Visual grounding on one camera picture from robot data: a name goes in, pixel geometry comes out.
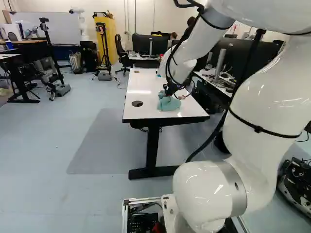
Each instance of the yellow stand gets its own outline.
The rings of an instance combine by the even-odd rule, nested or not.
[[[107,17],[94,17],[95,24],[96,23],[104,23],[106,27],[106,35],[107,35],[107,45],[108,45],[108,53],[109,53],[109,61],[113,65],[118,60],[118,54],[115,43],[115,35],[116,35],[116,27],[114,19]],[[103,57],[103,43],[102,43],[102,35],[100,32],[96,32],[97,41],[98,41],[98,49],[101,58]]]

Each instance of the floor mat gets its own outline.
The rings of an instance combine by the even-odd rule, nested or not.
[[[123,109],[113,108],[98,113],[67,169],[68,174],[127,174],[131,169],[145,167],[147,133],[122,123],[122,115]],[[156,165],[182,164],[212,130],[207,129],[206,122],[163,127]],[[195,160],[219,158],[219,152],[208,147]]]
[[[71,161],[68,174],[125,174],[145,164],[146,133],[122,123],[121,109],[102,109]]]

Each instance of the whiteboard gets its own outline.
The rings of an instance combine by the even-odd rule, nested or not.
[[[46,25],[52,44],[79,45],[81,32],[79,15],[67,12],[16,12],[10,14],[12,23],[22,23],[23,30],[40,25],[39,18],[48,18]],[[45,37],[44,31],[38,29],[40,37]]]

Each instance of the circular grommet hole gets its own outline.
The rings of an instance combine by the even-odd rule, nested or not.
[[[132,102],[132,105],[133,105],[134,107],[140,107],[140,106],[143,105],[143,102],[141,102],[141,101],[139,101],[139,100],[133,101],[133,102]]]

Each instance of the white table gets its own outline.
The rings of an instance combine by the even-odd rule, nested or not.
[[[156,68],[159,66],[160,57],[142,57],[138,52],[135,56],[128,56],[135,67]]]
[[[208,84],[210,84],[211,86],[217,88],[220,92],[222,92],[223,94],[225,94],[226,96],[228,97],[232,97],[232,93],[229,93],[227,92],[225,89],[226,87],[218,87],[217,85],[215,85],[214,83],[212,83],[211,79],[209,79],[208,77],[204,76],[204,75],[211,75],[211,74],[214,74],[215,73],[215,69],[212,68],[210,70],[200,70],[200,71],[197,71],[197,72],[194,72],[196,75],[198,75],[200,78],[204,79]]]
[[[177,110],[158,110],[158,93],[163,90],[165,83],[165,78],[156,75],[156,69],[132,68],[130,70],[122,121],[130,123],[136,129],[148,127],[148,140],[146,167],[130,170],[129,179],[173,175],[178,166],[156,167],[160,127],[197,123],[209,119],[209,115],[191,95],[181,100],[181,106]],[[187,94],[186,89],[176,92],[177,96]],[[133,106],[132,102],[137,100],[143,105]]]

